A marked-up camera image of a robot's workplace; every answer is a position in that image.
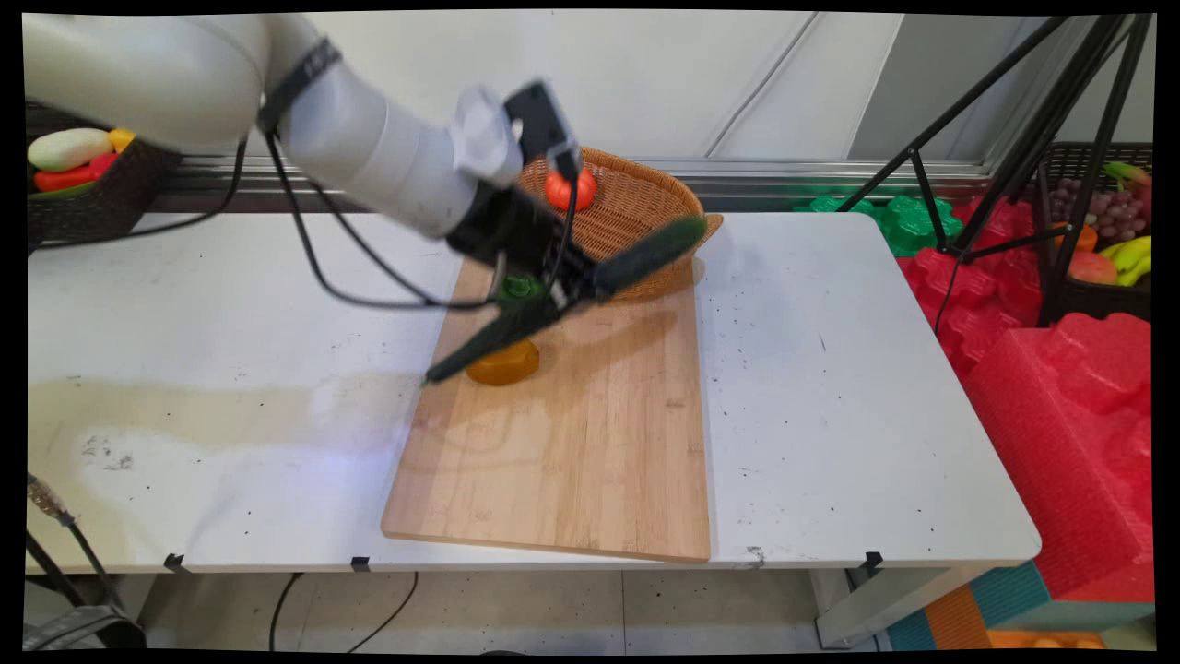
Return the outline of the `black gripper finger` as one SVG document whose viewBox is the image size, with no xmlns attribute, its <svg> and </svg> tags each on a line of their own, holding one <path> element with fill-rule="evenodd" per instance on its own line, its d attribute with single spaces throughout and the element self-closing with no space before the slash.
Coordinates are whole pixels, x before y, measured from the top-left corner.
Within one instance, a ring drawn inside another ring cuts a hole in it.
<svg viewBox="0 0 1180 664">
<path fill-rule="evenodd" d="M 560 316 L 579 314 L 594 303 L 594 281 L 555 280 L 549 285 L 549 302 Z"/>
<path fill-rule="evenodd" d="M 615 294 L 617 285 L 614 280 L 614 257 L 594 259 L 585 251 L 577 252 L 577 292 L 578 294 Z"/>
</svg>

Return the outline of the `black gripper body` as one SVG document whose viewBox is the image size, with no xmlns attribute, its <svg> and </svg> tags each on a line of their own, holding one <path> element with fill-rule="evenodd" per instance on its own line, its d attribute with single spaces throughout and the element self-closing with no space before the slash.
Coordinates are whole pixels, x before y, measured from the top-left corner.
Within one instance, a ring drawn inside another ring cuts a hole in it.
<svg viewBox="0 0 1180 664">
<path fill-rule="evenodd" d="M 476 188 L 468 212 L 446 235 L 446 243 L 493 270 L 489 297 L 497 298 L 510 277 L 545 285 L 553 280 L 566 298 L 598 298 L 594 277 L 598 263 L 572 239 L 572 226 L 535 195 L 517 185 Z"/>
</svg>

